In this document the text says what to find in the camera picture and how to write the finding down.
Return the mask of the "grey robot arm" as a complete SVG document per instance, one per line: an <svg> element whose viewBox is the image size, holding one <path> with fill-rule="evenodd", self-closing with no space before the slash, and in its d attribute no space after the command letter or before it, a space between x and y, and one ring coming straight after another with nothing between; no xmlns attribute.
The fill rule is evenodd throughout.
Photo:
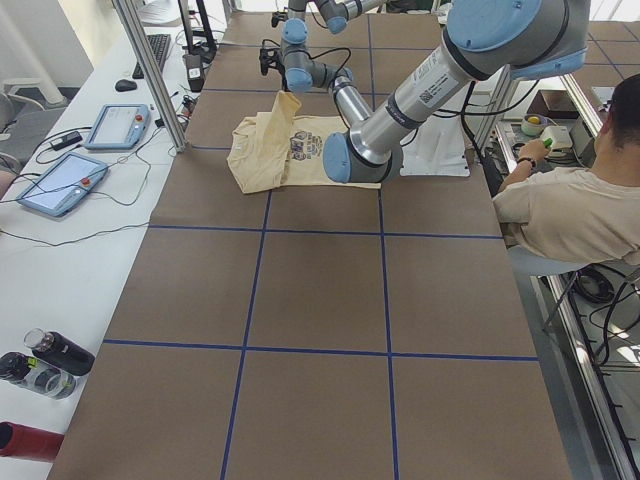
<svg viewBox="0 0 640 480"><path fill-rule="evenodd" d="M377 110L365 104L345 76L329 87L349 128L324 144L323 167L339 183L380 183L400 170L400 146L436 110L471 81L504 66L514 79L555 77L582 67L591 4L588 1L456 1L442 43Z"/></svg>
<svg viewBox="0 0 640 480"><path fill-rule="evenodd" d="M353 78L345 66L330 65L311 58L307 49L308 28L305 14L308 1L288 2L287 20L281 32L280 61L289 91L308 92L312 87L329 88L340 76ZM382 0L314 1L319 14L332 34L341 33L347 23L384 4Z"/></svg>

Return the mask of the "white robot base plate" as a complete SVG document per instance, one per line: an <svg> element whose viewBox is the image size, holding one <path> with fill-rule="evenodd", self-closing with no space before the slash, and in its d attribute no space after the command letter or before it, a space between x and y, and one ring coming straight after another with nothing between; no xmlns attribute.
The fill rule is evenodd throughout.
<svg viewBox="0 0 640 480"><path fill-rule="evenodd" d="M468 177L463 130L457 118L429 118L402 141L400 175Z"/></svg>

